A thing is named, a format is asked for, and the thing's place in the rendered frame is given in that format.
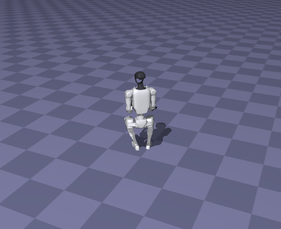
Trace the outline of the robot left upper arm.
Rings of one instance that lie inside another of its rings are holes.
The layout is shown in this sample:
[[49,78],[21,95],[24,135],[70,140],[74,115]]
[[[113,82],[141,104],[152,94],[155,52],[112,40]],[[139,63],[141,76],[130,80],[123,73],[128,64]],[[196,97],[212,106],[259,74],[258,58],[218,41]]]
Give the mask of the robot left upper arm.
[[132,106],[131,106],[132,94],[133,94],[133,90],[126,90],[125,91],[125,101],[126,101],[126,106],[127,106],[128,112],[132,111]]

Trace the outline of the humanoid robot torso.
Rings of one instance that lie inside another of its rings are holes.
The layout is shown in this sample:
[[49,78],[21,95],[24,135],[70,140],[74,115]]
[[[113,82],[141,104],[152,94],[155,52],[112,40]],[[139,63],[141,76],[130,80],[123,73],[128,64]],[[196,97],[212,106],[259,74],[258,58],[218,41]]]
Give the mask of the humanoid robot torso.
[[147,113],[150,107],[151,92],[147,86],[145,90],[137,90],[136,88],[132,88],[133,94],[131,97],[132,107],[137,114],[137,117],[134,119],[136,123],[135,128],[142,129],[147,126],[147,119],[145,118],[144,113]]

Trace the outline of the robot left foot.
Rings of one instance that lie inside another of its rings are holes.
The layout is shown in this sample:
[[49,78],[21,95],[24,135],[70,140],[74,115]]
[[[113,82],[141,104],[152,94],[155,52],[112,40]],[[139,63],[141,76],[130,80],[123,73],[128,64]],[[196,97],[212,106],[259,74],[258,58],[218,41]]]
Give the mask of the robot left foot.
[[133,141],[132,141],[132,146],[135,148],[135,150],[140,150],[139,145],[136,144],[136,146],[135,146]]

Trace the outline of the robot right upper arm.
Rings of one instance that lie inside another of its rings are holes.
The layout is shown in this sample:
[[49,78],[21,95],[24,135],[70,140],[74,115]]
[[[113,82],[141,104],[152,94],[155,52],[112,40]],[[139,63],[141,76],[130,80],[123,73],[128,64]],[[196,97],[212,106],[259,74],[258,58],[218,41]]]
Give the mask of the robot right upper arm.
[[149,87],[150,92],[151,92],[151,97],[150,97],[150,107],[154,108],[155,107],[155,101],[156,101],[156,90],[153,87]]

